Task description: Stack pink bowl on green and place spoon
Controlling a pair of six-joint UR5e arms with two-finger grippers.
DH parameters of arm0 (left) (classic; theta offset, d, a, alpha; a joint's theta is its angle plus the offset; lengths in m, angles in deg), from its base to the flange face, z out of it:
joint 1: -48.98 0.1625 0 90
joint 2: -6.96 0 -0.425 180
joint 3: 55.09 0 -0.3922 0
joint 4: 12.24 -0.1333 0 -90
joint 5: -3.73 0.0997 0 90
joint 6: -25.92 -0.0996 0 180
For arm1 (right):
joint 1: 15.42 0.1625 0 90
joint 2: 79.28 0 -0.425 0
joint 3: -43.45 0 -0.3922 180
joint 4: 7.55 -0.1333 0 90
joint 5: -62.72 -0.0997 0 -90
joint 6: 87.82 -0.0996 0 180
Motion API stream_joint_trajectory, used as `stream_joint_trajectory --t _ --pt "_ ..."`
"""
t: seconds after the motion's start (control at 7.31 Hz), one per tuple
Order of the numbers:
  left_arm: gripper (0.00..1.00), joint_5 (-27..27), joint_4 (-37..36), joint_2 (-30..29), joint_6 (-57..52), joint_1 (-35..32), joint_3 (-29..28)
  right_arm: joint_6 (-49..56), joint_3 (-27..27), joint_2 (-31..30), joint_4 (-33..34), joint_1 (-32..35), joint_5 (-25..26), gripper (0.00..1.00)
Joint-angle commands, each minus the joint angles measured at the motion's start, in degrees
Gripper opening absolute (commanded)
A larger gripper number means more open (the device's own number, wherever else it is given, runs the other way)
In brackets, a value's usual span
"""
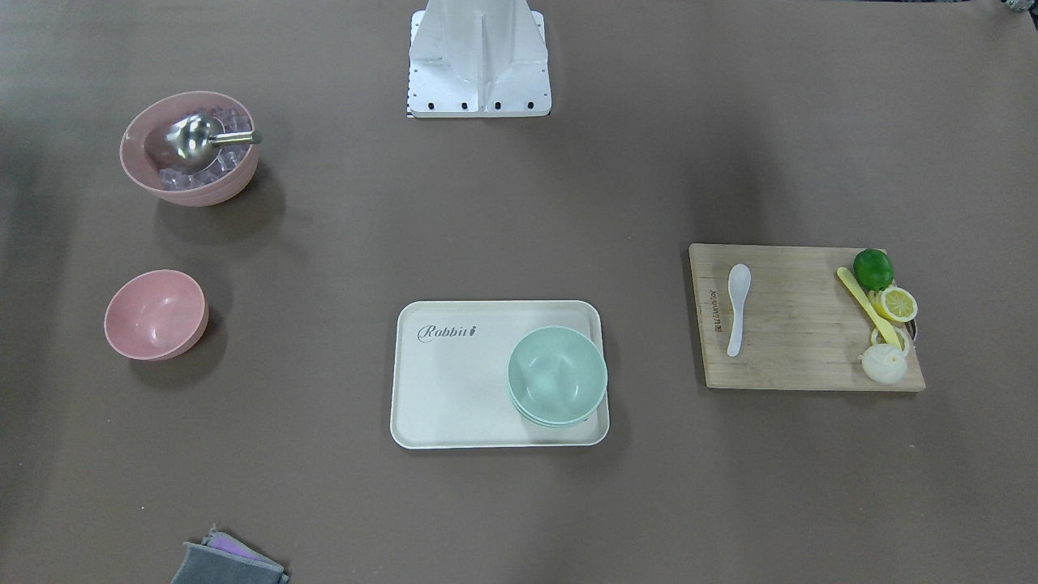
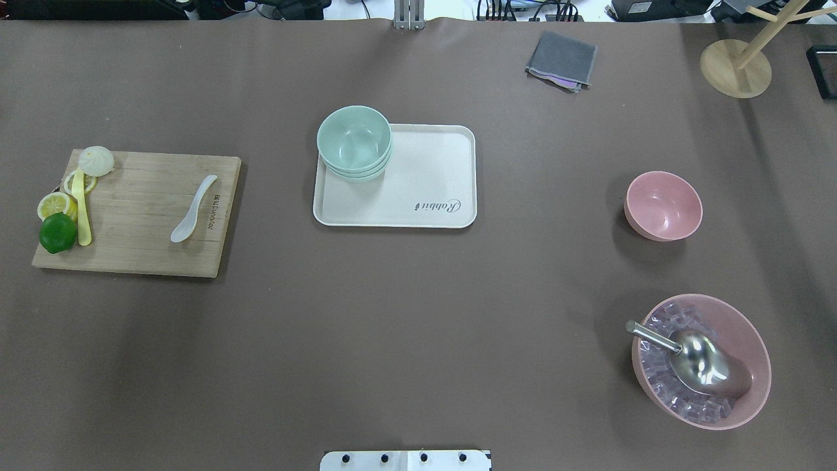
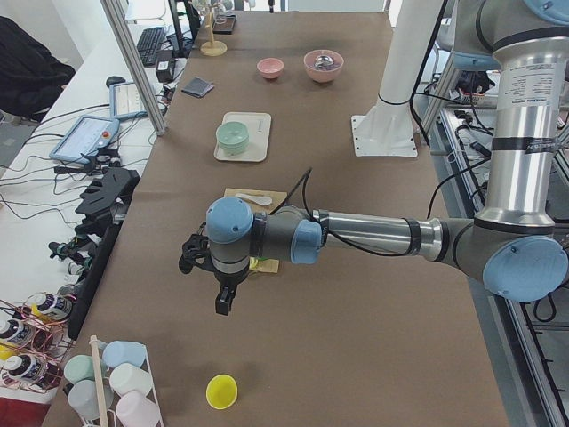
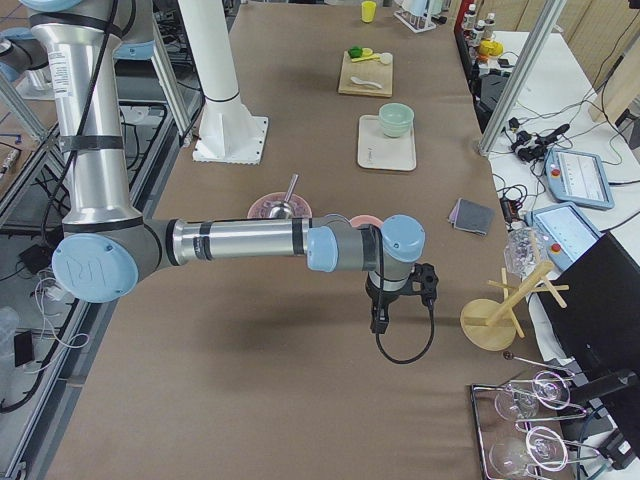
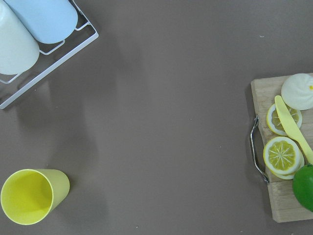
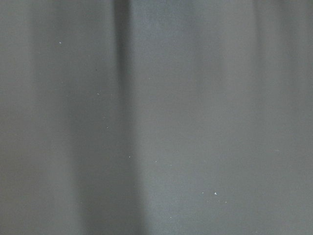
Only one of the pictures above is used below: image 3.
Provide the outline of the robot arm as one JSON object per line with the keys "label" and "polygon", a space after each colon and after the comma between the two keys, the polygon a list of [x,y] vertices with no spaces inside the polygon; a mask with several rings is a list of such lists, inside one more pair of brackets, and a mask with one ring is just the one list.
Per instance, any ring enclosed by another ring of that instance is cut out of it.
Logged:
{"label": "robot arm", "polygon": [[450,265],[493,294],[532,302],[556,290],[568,256],[547,215],[549,174],[568,60],[565,1],[460,1],[455,48],[501,66],[485,205],[473,219],[426,221],[286,206],[254,213],[237,197],[208,209],[208,265],[220,282],[215,309],[230,312],[249,261],[311,264],[339,241],[369,254],[419,255]]}

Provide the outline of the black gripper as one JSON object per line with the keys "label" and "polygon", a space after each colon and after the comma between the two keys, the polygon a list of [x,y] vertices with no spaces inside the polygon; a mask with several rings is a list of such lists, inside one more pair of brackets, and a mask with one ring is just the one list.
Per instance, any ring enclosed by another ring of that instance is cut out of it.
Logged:
{"label": "black gripper", "polygon": [[232,302],[238,285],[247,279],[247,269],[236,273],[217,271],[214,273],[214,276],[220,283],[220,291],[215,299],[215,312],[228,316],[231,312]]}

